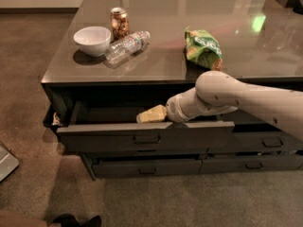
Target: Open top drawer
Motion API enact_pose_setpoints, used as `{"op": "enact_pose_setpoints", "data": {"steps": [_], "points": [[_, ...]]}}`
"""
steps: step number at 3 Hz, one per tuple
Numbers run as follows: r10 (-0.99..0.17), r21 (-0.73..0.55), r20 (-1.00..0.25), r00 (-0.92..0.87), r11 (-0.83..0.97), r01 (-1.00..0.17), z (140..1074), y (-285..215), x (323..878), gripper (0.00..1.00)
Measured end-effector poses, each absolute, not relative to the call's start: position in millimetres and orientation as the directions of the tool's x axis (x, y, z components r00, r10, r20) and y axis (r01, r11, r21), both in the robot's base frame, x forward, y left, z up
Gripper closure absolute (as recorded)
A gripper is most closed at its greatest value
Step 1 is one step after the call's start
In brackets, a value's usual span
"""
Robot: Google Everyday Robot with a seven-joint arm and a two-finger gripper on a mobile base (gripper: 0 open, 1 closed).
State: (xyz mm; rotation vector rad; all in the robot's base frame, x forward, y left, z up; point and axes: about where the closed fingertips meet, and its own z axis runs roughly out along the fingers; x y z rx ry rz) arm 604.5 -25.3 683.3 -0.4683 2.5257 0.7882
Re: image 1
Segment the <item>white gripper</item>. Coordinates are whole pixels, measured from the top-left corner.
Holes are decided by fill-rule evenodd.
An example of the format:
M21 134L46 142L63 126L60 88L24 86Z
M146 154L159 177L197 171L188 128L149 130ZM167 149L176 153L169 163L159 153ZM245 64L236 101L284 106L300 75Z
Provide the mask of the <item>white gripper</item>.
M136 117L137 123L163 122L166 116L169 120L182 123L190 120L192 116L187 111L190 106L191 97L186 93L172 96L168 99L166 107L163 105L154 106Z

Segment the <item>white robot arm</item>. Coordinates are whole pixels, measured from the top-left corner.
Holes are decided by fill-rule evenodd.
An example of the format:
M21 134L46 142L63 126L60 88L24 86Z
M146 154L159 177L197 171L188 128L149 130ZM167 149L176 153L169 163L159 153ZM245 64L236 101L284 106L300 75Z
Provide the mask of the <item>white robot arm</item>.
M167 118L181 123L237 109L303 139L302 92L244 83L220 71L201 74L193 88L170 97L165 105L140 113L136 121L162 122Z

